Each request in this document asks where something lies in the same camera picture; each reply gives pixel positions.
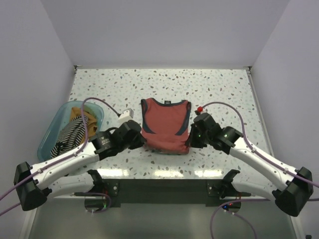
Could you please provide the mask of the red tank top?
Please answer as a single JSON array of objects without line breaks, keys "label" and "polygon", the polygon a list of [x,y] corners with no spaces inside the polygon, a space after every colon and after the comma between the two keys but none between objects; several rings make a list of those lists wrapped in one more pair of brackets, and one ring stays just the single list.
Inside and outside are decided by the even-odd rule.
[{"label": "red tank top", "polygon": [[142,99],[142,136],[145,148],[163,154],[185,155],[191,102],[160,103],[154,98]]}]

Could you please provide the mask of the black white striped tank top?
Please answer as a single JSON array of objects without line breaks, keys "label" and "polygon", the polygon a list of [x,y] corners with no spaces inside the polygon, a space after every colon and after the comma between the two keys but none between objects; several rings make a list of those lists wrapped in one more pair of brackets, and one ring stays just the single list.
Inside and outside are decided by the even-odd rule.
[{"label": "black white striped tank top", "polygon": [[50,151],[51,158],[58,157],[78,147],[85,137],[85,127],[81,115],[72,119],[59,133],[57,142]]}]

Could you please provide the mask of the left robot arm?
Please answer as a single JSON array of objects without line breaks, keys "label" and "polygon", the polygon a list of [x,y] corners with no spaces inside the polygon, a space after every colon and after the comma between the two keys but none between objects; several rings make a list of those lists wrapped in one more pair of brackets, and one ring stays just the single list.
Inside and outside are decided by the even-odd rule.
[{"label": "left robot arm", "polygon": [[99,195],[103,191],[102,177],[96,170],[78,176],[69,173],[113,157],[125,149],[144,145],[141,126],[129,120],[118,128],[98,132],[79,147],[48,161],[29,165],[23,162],[16,167],[14,186],[23,211],[43,205],[47,199],[74,192]]}]

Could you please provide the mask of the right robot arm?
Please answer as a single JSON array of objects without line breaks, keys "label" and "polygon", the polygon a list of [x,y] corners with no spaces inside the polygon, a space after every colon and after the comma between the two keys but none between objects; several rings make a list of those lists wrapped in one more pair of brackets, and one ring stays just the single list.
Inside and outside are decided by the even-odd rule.
[{"label": "right robot arm", "polygon": [[248,164],[271,182],[269,186],[243,182],[235,179],[239,171],[231,170],[223,178],[222,190],[226,195],[232,196],[236,192],[255,194],[274,201],[281,211],[296,217],[314,192],[309,169],[296,169],[277,160],[233,127],[222,128],[208,113],[196,114],[186,145],[193,148],[210,145]]}]

